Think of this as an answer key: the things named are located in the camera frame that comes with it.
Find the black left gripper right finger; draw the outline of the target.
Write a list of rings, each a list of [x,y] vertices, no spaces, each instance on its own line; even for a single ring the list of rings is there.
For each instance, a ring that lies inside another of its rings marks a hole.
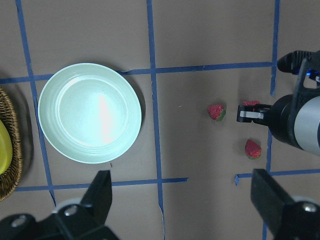
[[[285,208],[295,204],[265,169],[258,168],[252,171],[250,199],[272,234],[281,229]]]

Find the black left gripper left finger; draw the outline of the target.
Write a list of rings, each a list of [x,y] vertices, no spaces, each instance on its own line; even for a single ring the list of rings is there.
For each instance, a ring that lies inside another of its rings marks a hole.
[[[112,205],[112,196],[111,172],[100,170],[81,199],[80,205],[99,224],[105,224]]]

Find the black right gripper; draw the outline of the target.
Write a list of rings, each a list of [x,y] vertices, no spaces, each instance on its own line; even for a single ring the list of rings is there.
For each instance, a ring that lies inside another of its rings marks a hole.
[[[271,134],[280,142],[291,146],[295,144],[288,133],[288,120],[291,111],[293,95],[279,98],[273,105],[255,104],[238,105],[236,121],[239,123],[268,124]]]

